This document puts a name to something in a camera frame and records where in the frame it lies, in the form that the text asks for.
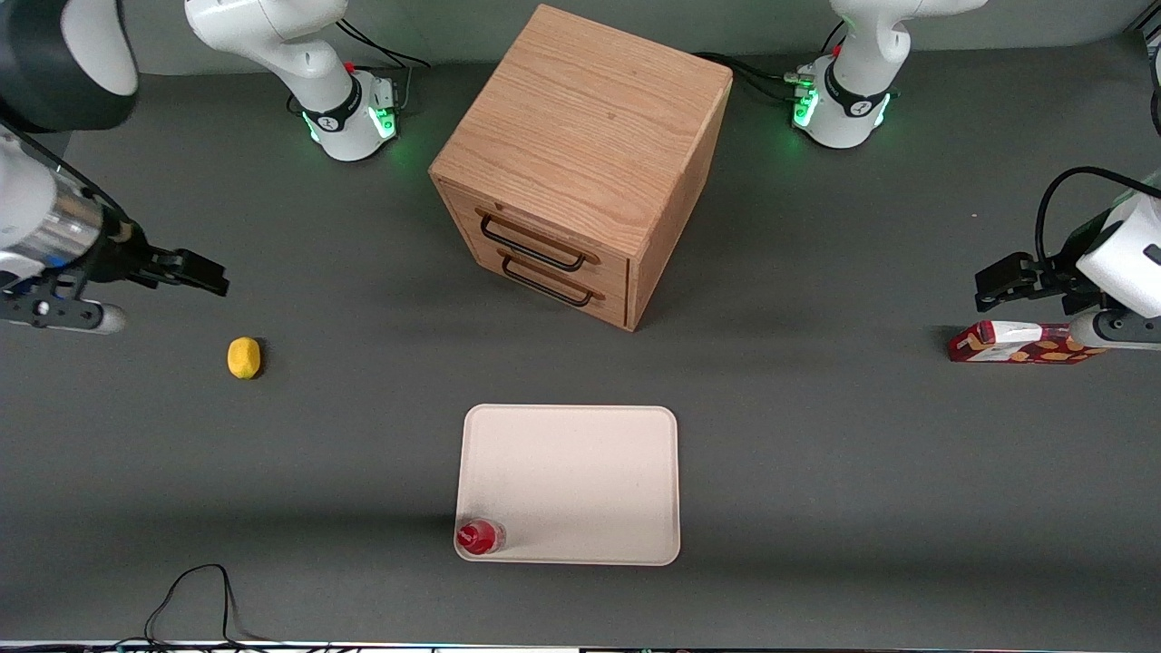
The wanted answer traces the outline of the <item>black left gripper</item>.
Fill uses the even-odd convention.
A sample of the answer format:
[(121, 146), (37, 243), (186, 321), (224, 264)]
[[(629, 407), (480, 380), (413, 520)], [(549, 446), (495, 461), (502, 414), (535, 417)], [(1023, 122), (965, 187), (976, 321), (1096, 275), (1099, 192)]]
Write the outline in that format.
[[(1065, 315), (1077, 315), (1106, 303), (1106, 294), (1090, 278), (1079, 272), (1079, 258), (1088, 253), (1106, 227), (1111, 211), (1099, 211), (1088, 218), (1063, 241), (1061, 250), (1050, 257), (1048, 273), (1043, 287), (1050, 295), (1061, 295)], [(1037, 300), (1043, 290), (1039, 265), (1031, 254), (1008, 254), (976, 273), (975, 309), (980, 314), (1000, 304), (1021, 300)]]

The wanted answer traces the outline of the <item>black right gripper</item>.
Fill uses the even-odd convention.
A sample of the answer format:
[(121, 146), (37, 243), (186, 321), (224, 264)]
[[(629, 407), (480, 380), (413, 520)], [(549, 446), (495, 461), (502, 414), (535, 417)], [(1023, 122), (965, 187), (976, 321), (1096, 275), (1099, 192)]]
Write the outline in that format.
[(224, 266), (190, 249), (151, 247), (132, 218), (102, 218), (98, 241), (82, 256), (82, 277), (92, 284), (131, 281), (192, 287), (226, 297)]

